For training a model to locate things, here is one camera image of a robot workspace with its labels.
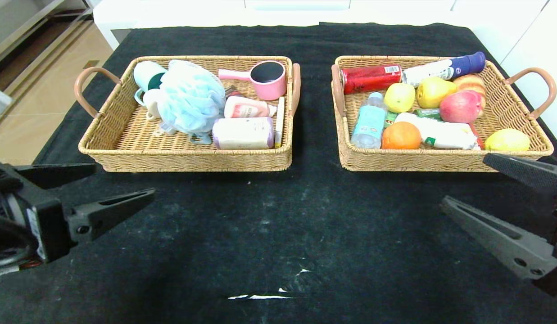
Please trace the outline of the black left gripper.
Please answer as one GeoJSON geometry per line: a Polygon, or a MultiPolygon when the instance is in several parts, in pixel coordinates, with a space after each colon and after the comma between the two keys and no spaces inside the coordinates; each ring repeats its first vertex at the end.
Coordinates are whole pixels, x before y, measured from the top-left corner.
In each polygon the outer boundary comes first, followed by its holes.
{"type": "Polygon", "coordinates": [[[72,207],[65,221],[62,203],[49,189],[96,170],[93,163],[0,162],[0,266],[52,262],[69,253],[71,242],[92,242],[154,201],[154,188],[116,195],[72,207]]]}

